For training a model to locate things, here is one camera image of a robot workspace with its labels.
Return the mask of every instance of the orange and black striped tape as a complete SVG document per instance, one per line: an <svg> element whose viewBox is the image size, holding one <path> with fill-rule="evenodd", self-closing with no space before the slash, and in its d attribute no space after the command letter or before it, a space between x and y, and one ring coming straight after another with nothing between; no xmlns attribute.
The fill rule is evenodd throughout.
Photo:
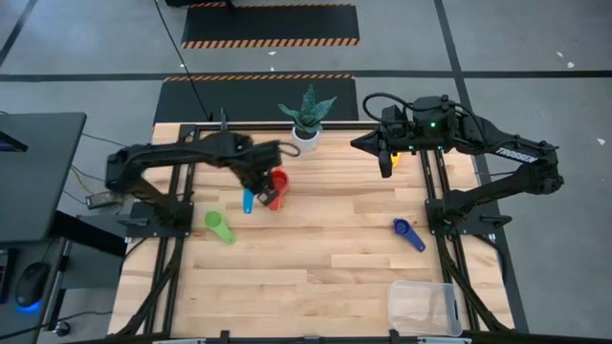
<svg viewBox="0 0 612 344"><path fill-rule="evenodd" d="M230 81L230 80L280 80L280 79L307 79L307 78L354 78L348 74L332 74L332 75L313 75L313 74L294 74L294 75L207 75L207 76L192 76L193 81ZM167 77L167 81L189 81L189 76L171 76Z"/></svg>
<svg viewBox="0 0 612 344"><path fill-rule="evenodd" d="M236 39L191 41L181 44L183 49L269 48L269 47L348 47L359 43L358 38L291 38L291 39Z"/></svg>
<svg viewBox="0 0 612 344"><path fill-rule="evenodd" d="M189 6L190 9L201 7L225 7L224 2L195 4ZM236 8L271 8L271 7L317 7L317 6L355 6L353 4L286 4L286 5L235 5Z"/></svg>

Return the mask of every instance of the computer mouse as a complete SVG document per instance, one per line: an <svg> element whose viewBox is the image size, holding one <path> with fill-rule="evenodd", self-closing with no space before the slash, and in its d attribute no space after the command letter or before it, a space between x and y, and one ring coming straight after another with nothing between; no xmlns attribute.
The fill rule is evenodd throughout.
<svg viewBox="0 0 612 344"><path fill-rule="evenodd" d="M17 280L15 303L22 308L28 308L42 298L45 290L49 265L43 262L30 264Z"/></svg>

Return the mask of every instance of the green cup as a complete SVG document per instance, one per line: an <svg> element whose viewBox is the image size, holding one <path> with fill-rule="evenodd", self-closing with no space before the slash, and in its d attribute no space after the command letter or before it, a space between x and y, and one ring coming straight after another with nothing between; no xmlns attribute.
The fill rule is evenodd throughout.
<svg viewBox="0 0 612 344"><path fill-rule="evenodd" d="M226 221L218 211L209 211L204 217L204 226L217 233L226 244L233 244L236 242L236 237L228 228Z"/></svg>

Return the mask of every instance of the gray floor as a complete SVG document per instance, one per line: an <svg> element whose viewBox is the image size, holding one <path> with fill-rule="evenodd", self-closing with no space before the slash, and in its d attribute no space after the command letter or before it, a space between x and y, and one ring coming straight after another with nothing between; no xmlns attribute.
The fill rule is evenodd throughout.
<svg viewBox="0 0 612 344"><path fill-rule="evenodd" d="M26 3L0 0L0 46ZM432 1L352 3L361 28L358 47L184 51L186 63L194 72L450 69ZM464 71L612 69L612 3L607 0L445 0L444 5ZM180 37L186 10L162 7L173 35ZM151 0L39 0L0 66L0 75L181 71ZM372 92L409 100L442 93L457 98L453 80L446 78L360 77L356 84L359 100ZM0 82L0 110L82 111L88 115L88 134L125 144L147 142L161 85ZM612 253L606 253L612 244L606 211L612 191L612 79L469 79L467 86L480 116L502 130L561 146L559 166L566 185L558 193L520 195L500 203L502 213L514 217L506 231L530 330L612 338L607 321ZM101 177L106 155L116 149L83 138L75 165ZM488 161L492 172L512 168L507 161ZM89 184L101 189L95 181ZM66 190L85 196L74 177ZM87 213L68 197L60 209ZM62 314L109 310L113 300L112 288L76 290ZM83 318L73 325L66 340L99 338L108 318ZM40 343L55 342L52 334L41 335Z"/></svg>

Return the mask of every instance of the clear plastic container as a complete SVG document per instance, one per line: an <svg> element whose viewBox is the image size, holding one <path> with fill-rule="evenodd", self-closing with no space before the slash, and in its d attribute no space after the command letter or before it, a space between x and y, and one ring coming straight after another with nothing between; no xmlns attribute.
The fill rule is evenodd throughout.
<svg viewBox="0 0 612 344"><path fill-rule="evenodd" d="M455 289L448 283L395 281L389 291L389 322L399 333L458 336Z"/></svg>

